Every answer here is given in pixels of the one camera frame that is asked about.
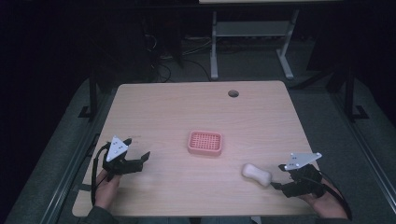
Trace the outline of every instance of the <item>pink plastic basket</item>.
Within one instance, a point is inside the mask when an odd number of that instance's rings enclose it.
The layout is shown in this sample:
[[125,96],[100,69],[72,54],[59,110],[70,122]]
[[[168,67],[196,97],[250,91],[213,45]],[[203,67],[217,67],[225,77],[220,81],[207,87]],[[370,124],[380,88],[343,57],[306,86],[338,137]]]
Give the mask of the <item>pink plastic basket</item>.
[[191,132],[189,152],[205,156],[219,156],[221,154],[221,134],[209,132]]

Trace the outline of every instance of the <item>human hand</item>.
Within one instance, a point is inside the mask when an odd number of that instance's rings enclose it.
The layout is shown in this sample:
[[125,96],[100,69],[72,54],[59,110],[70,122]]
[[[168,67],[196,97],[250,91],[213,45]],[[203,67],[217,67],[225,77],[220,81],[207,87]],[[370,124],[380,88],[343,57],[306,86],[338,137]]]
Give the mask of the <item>human hand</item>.
[[[329,186],[338,195],[341,195],[326,179],[322,179],[322,184]],[[347,218],[347,213],[343,206],[327,191],[320,198],[316,198],[316,196],[312,194],[301,195],[299,198],[306,201],[320,217]]]
[[120,179],[121,175],[114,175],[110,181],[107,181],[107,171],[101,171],[96,177],[96,185],[98,186],[96,188],[95,206],[108,211],[117,195]]

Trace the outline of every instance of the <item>person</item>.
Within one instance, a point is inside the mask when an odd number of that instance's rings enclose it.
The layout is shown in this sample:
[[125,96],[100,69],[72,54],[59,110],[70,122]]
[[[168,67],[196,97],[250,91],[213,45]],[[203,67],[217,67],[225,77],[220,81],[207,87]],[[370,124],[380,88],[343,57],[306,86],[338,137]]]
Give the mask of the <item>person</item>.
[[[96,190],[95,205],[90,213],[83,218],[79,224],[117,224],[119,223],[109,212],[109,208],[113,203],[117,190],[119,188],[121,175],[115,175],[110,181],[106,181],[107,171],[97,176],[98,187]],[[322,183],[332,188],[336,193],[340,192],[326,179],[322,179]],[[314,195],[305,194],[299,196],[300,199],[307,202],[318,214],[317,224],[344,224],[351,223],[347,219],[347,214],[342,205],[329,193],[325,192],[320,198]],[[189,223],[187,217],[148,217],[148,218],[131,218],[131,224],[135,223]],[[201,223],[251,223],[250,217],[203,217]]]

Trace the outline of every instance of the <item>dark sleeve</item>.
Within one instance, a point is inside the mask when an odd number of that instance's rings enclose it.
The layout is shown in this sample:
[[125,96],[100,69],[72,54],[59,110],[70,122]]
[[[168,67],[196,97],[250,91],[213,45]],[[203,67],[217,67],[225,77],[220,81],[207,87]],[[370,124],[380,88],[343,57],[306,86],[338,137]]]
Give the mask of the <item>dark sleeve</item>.
[[352,221],[345,218],[317,218],[315,224],[352,224]]
[[78,224],[118,224],[119,222],[106,209],[94,206],[87,217]]

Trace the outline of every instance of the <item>table surface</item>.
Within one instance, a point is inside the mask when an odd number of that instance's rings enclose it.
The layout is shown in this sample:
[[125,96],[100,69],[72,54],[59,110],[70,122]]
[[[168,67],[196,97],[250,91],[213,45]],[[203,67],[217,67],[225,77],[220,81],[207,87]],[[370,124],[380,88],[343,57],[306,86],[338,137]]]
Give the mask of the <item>table surface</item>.
[[[239,96],[230,97],[235,90]],[[218,157],[188,152],[191,131],[221,133]],[[278,165],[291,152],[312,152],[285,85],[280,81],[132,84],[119,87],[97,150],[113,135],[133,138],[126,159],[151,151],[143,172],[124,175],[111,213],[116,216],[282,216],[311,214],[303,201],[286,198],[241,175],[252,163],[290,182]],[[91,184],[92,162],[83,183]],[[91,210],[80,190],[73,214]]]

